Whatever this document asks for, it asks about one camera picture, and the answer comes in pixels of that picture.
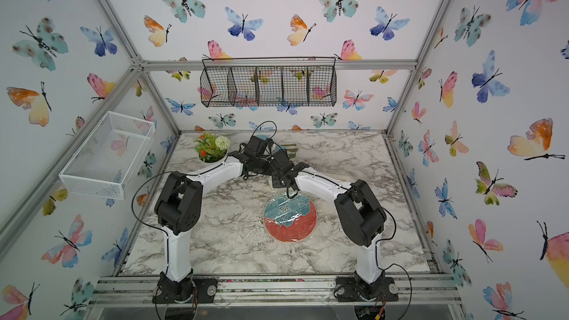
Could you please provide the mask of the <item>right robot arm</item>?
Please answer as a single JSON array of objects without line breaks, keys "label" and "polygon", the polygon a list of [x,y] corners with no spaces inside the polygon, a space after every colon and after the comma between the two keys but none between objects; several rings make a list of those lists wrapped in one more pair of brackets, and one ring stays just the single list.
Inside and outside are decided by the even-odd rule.
[{"label": "right robot arm", "polygon": [[367,182],[342,182],[323,175],[306,163],[293,164],[284,151],[268,158],[272,179],[279,188],[292,189],[334,204],[346,237],[357,247],[355,289],[366,300],[395,302],[394,279],[380,268],[379,246],[388,215]]}]

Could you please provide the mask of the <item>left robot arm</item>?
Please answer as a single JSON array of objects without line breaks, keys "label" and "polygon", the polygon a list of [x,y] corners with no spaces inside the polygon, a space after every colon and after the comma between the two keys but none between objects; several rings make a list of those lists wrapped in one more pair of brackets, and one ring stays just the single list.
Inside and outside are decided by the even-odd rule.
[{"label": "left robot arm", "polygon": [[190,246],[191,230],[201,216],[203,197],[239,177],[271,175],[268,158],[273,146],[271,138],[253,135],[238,151],[230,152],[210,167],[169,174],[154,209],[164,233],[165,254],[165,267],[156,286],[154,304],[184,304],[197,300]]}]

